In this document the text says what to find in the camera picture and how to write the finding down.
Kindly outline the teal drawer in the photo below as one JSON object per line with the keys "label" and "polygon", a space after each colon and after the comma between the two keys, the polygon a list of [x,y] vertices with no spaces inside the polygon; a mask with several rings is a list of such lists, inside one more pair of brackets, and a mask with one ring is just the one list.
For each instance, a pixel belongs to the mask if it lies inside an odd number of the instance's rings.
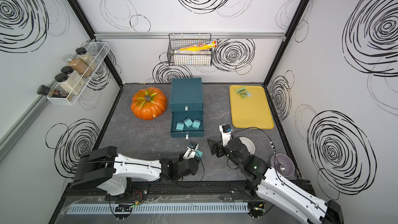
{"label": "teal drawer", "polygon": [[[170,135],[172,138],[200,138],[204,136],[204,112],[203,111],[179,111],[172,112],[172,124]],[[200,122],[198,129],[193,126],[187,127],[184,121],[189,118],[192,122],[195,120]],[[184,125],[182,130],[177,129],[177,124],[182,123]]]}

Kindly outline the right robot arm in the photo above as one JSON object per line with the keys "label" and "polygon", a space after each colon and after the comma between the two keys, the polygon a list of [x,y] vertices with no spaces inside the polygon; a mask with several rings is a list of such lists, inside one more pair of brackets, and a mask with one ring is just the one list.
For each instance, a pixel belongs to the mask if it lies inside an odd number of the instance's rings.
{"label": "right robot arm", "polygon": [[341,206],[334,200],[328,202],[306,192],[283,177],[269,163],[253,155],[239,138],[223,145],[222,141],[207,140],[210,152],[227,158],[246,178],[245,191],[266,200],[290,214],[302,224],[343,224]]}

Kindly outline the teal plug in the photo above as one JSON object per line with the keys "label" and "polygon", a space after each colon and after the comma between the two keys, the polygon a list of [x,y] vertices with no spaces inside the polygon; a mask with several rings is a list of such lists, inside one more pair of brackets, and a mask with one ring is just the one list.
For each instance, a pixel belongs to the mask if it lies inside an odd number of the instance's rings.
{"label": "teal plug", "polygon": [[190,118],[186,118],[183,123],[185,124],[186,127],[190,128],[193,125],[193,121]]}
{"label": "teal plug", "polygon": [[198,130],[200,127],[201,127],[201,121],[195,119],[195,120],[193,121],[192,128]]}
{"label": "teal plug", "polygon": [[201,159],[202,156],[203,156],[203,153],[201,151],[199,151],[199,150],[195,151],[195,158],[196,159]]}
{"label": "teal plug", "polygon": [[177,131],[183,131],[184,130],[184,123],[183,122],[177,122],[176,130]]}

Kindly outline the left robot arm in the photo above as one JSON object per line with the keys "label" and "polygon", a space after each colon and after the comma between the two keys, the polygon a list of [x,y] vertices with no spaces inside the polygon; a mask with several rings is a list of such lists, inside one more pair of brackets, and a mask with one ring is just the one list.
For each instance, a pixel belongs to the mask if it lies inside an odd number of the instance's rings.
{"label": "left robot arm", "polygon": [[127,182],[130,179],[178,181],[195,175],[201,162],[202,156],[192,148],[187,148],[173,162],[134,159],[118,153],[117,147],[108,146],[81,156],[71,187],[74,190],[98,188],[111,196],[119,196],[129,191]]}

